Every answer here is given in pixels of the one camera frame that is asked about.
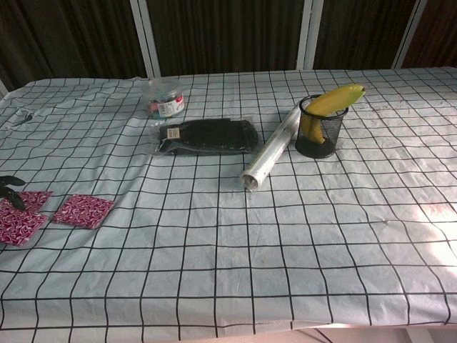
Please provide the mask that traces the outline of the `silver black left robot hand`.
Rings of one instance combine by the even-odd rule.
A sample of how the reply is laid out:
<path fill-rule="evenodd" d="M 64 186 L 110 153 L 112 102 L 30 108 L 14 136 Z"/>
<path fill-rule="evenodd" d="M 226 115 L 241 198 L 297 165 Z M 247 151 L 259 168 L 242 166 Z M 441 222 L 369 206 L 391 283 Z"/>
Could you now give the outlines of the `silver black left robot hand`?
<path fill-rule="evenodd" d="M 13 189 L 9 188 L 9 185 L 12 186 L 23 186 L 25 181 L 14 176 L 0 176 L 0 195 L 1 198 L 8 200 L 15 209 L 21 211 L 26 209 L 26 206 L 20 197 L 20 195 L 15 192 Z"/>

